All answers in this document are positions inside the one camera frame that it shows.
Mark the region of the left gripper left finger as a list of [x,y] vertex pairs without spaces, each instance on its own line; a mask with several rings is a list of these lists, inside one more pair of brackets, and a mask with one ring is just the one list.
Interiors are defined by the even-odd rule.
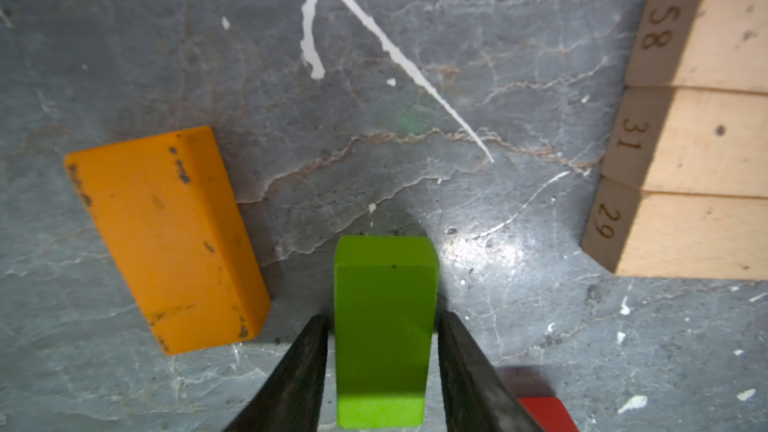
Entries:
[[328,319],[313,316],[228,431],[315,431],[328,356]]

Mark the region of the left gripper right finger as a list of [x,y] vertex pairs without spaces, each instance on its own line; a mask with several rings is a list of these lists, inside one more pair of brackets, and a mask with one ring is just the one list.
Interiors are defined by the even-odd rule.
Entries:
[[449,431],[540,431],[453,312],[438,319],[441,388]]

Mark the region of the green block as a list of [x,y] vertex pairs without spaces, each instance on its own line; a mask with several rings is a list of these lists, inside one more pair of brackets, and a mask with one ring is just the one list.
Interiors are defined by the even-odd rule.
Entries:
[[424,236],[344,236],[334,257],[337,423],[416,427],[425,415],[440,262]]

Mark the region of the natural wood block 29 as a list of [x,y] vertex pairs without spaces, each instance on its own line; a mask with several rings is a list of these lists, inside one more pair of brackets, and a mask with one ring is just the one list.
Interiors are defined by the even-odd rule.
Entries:
[[767,201],[647,192],[603,178],[581,241],[616,276],[767,279]]

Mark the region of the natural wood block 31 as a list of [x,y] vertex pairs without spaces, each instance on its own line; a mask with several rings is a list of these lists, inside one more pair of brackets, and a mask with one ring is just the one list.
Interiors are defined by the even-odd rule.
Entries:
[[625,91],[601,166],[635,189],[767,195],[767,98],[705,89]]

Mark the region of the natural wood block 58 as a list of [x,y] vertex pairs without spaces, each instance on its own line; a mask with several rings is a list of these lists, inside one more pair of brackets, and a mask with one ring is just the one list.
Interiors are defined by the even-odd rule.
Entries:
[[646,0],[630,87],[767,91],[767,0]]

